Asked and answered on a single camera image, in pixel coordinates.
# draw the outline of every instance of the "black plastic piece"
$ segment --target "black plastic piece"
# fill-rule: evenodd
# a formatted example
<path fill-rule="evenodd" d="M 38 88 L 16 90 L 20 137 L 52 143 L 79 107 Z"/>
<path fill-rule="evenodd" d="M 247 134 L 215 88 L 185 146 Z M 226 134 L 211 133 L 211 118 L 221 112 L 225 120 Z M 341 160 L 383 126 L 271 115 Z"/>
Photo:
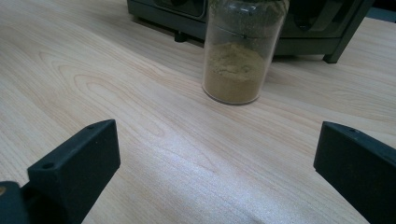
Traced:
<path fill-rule="evenodd" d="M 28 168 L 30 181 L 21 194 L 29 223 L 81 223 L 119 167 L 116 121 L 105 120 L 82 129 Z M 0 206 L 18 203 L 18 195 L 15 193 L 13 200 L 0 195 Z M 0 214 L 5 211 L 18 214 L 21 207 L 0 210 Z M 23 222 L 0 219 L 0 223 Z"/>
<path fill-rule="evenodd" d="M 323 122 L 314 167 L 371 223 L 396 223 L 396 149 Z"/>
<path fill-rule="evenodd" d="M 0 223 L 29 224 L 20 186 L 15 182 L 0 182 Z"/>

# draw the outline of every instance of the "jar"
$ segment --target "jar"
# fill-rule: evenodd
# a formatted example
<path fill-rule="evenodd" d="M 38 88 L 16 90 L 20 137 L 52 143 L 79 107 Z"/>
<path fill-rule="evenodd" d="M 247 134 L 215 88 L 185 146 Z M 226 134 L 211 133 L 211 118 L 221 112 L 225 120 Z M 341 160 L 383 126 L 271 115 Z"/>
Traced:
<path fill-rule="evenodd" d="M 260 96 L 289 0 L 209 0 L 204 91 L 245 105 Z"/>

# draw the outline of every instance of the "light wood tabletop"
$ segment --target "light wood tabletop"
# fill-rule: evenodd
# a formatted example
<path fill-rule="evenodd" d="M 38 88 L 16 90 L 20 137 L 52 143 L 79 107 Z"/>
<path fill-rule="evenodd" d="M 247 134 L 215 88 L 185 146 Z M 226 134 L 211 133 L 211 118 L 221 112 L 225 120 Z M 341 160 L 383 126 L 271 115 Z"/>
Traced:
<path fill-rule="evenodd" d="M 83 223 L 366 223 L 313 162 L 323 120 L 396 147 L 396 25 L 364 19 L 336 64 L 275 58 L 251 105 L 204 94 L 203 55 L 126 0 L 0 1 L 0 181 L 115 119 L 121 166 Z"/>

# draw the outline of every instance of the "black machine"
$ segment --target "black machine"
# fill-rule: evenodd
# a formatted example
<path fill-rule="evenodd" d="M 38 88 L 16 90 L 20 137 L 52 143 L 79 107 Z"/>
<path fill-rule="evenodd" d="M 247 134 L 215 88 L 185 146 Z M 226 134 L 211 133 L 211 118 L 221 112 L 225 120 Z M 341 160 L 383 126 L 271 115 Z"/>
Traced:
<path fill-rule="evenodd" d="M 127 0 L 131 14 L 205 39 L 207 0 Z M 275 55 L 323 54 L 337 63 L 374 0 L 290 0 Z"/>

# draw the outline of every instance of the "wood grain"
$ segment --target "wood grain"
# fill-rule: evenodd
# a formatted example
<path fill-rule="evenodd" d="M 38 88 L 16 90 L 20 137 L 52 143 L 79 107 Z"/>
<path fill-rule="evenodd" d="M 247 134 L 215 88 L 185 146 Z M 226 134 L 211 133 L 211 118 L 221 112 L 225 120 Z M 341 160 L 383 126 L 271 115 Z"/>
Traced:
<path fill-rule="evenodd" d="M 123 0 L 0 2 L 0 180 L 115 119 L 121 168 L 84 223 L 365 223 L 313 168 L 323 120 L 396 147 L 396 29 L 365 19 L 337 64 L 276 58 L 251 105 L 210 100 L 203 49 Z"/>

